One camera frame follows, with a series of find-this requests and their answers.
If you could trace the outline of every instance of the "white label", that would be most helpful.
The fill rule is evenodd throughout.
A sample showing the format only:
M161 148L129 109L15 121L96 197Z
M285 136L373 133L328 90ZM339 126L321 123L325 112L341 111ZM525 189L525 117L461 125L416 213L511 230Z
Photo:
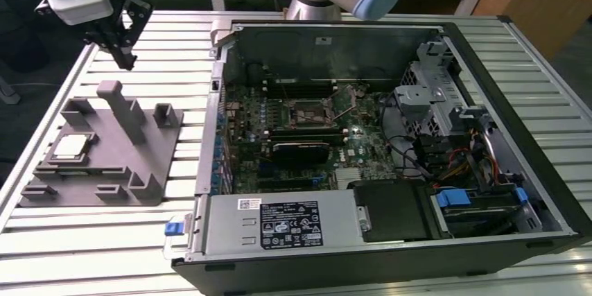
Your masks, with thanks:
M259 209L261 206L261 199L260 198L251 198L251 199L239 199L239 207L237 209Z
M315 44L316 45L331 45L331 39L332 39L332 37L317 37L315 39Z

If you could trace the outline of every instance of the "metal slatted table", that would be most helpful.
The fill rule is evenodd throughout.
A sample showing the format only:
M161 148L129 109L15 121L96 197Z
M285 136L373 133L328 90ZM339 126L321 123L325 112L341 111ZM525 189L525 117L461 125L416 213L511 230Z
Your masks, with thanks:
M199 295L161 255L164 223L191 211L212 60L216 19L279 19L264 12L156 12L135 52L133 72L87 47L0 191L0 289L3 295ZM592 112L512 24L495 17L389 16L385 20L453 21L524 119L581 206L592 215ZM185 111L157 207L15 208L32 169L56 138L71 97L93 97L101 80L120 80L141 107L172 103ZM467 77L467 88L479 102ZM93 98L93 107L107 107ZM291 294L589 295L592 244L539 256L497 274L331 288Z

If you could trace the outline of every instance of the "sticker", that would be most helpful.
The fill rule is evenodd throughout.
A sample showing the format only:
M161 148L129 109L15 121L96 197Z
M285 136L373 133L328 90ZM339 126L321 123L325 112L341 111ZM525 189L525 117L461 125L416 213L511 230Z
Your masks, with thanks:
M317 37L315 39L315 44L316 45L331 45L332 39L333 39L332 37Z
M259 206L261 206L260 198L239 199L239 207L237 207L239 210L259 209Z
M319 202L261 204L261 247L264 250L323 245Z

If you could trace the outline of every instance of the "red wire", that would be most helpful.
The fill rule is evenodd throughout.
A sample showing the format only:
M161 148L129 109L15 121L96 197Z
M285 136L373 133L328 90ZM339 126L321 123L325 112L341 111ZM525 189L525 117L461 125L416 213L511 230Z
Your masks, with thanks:
M491 172L493 173L495 183L497 183L499 182L497 174L500 173L500 168L497 167L497 161L489 156L485 156L485 158L489 160L491 164L493 164L493 168L492 168L493 170Z
M455 150L452 151L451 157L448 158L448 167L452 166L452 161L453 161L453 159L455 159L455 155L456 155L456 153L459 153L459 152L467 152L467 151L468 151L468 149L465 149L465 148L459 148L459 149L455 149Z

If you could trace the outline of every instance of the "barcode sticker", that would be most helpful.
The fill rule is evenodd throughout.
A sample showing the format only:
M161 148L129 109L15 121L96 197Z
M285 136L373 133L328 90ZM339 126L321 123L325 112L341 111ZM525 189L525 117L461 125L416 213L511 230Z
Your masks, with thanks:
M239 207L237 209L259 209L261 206L260 198L249 198L249 199L239 199Z

